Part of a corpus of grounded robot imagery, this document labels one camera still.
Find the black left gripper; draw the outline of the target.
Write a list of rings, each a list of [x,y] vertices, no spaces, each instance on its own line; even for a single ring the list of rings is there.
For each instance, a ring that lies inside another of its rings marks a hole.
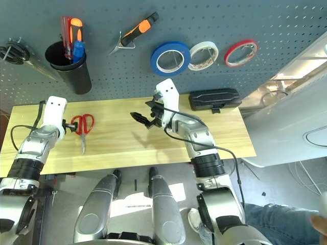
[[[77,122],[67,124],[65,119],[62,120],[62,127],[64,129],[65,134],[66,134],[66,128],[76,127],[76,126],[77,126]],[[76,130],[77,130],[76,128],[69,128],[69,129],[71,132],[76,132]]]

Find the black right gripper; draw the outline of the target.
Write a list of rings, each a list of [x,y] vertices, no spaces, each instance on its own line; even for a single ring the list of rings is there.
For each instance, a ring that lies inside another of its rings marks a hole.
[[[157,126],[159,128],[162,127],[162,117],[164,115],[164,106],[161,103],[158,103],[155,99],[151,101],[145,102],[147,106],[151,108],[150,116],[153,118],[152,121],[149,121],[146,117],[141,115],[138,112],[130,112],[132,118],[144,125],[147,129],[150,129],[153,126]]]

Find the bystander hand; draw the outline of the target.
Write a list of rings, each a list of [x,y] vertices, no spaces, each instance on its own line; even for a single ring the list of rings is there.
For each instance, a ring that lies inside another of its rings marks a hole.
[[[312,215],[311,223],[314,229],[316,229],[321,235],[326,236],[327,221],[325,217],[322,217],[320,215]]]

